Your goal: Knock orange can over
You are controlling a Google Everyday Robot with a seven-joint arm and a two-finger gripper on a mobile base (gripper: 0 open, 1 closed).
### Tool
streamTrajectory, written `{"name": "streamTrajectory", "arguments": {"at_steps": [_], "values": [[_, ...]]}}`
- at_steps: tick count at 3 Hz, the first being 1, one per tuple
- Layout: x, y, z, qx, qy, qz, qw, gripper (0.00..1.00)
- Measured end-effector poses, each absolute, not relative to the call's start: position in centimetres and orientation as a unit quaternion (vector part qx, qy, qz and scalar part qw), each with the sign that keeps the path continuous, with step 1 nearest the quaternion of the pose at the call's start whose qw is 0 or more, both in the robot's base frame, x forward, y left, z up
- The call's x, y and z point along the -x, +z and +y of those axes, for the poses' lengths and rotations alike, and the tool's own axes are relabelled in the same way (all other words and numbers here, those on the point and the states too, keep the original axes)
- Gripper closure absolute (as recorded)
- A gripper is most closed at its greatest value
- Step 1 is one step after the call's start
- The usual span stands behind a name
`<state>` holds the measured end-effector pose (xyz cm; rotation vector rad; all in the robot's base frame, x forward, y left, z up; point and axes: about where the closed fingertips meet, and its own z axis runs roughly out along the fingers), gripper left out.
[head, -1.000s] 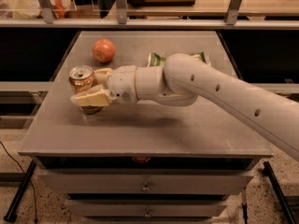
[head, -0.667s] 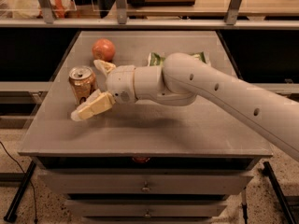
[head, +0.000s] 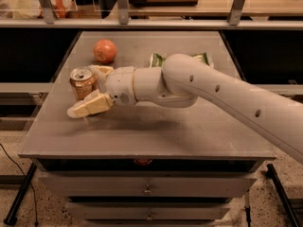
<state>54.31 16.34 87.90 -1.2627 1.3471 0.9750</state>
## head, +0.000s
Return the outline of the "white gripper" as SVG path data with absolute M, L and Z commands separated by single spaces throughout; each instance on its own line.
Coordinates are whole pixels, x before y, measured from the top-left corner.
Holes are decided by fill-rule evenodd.
M 135 105 L 134 68 L 119 67 L 114 70 L 111 66 L 90 65 L 96 74 L 98 88 L 67 110 L 72 118 L 82 118 L 87 115 L 109 111 L 114 103 L 119 106 Z

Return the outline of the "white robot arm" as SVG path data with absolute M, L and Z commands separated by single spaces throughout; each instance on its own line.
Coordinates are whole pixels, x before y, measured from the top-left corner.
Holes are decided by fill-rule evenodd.
M 230 77 L 189 55 L 173 54 L 161 67 L 89 66 L 80 74 L 84 79 L 95 75 L 98 88 L 67 110 L 72 118 L 142 101 L 184 108 L 201 97 L 303 163 L 302 104 Z

